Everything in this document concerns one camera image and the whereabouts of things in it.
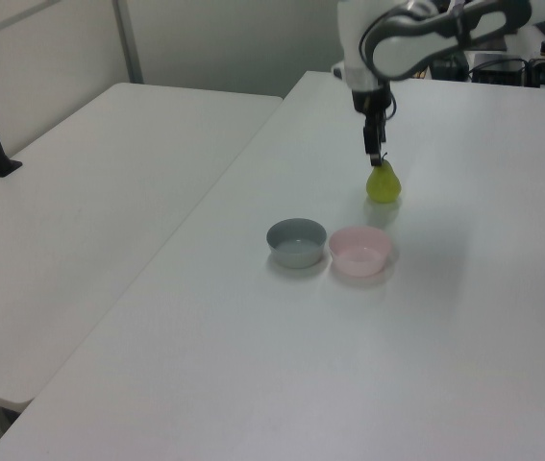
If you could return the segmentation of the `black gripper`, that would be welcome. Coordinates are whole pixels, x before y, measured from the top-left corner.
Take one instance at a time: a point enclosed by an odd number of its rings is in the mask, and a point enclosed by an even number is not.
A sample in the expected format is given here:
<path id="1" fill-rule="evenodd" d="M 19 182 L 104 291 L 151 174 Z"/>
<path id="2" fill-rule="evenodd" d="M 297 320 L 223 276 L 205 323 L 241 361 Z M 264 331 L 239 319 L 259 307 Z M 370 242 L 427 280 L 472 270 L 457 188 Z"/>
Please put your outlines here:
<path id="1" fill-rule="evenodd" d="M 386 111 L 393 105 L 389 86 L 373 91 L 352 91 L 354 110 L 365 116 L 362 130 L 364 151 L 372 166 L 382 165 L 382 143 L 386 143 Z"/>

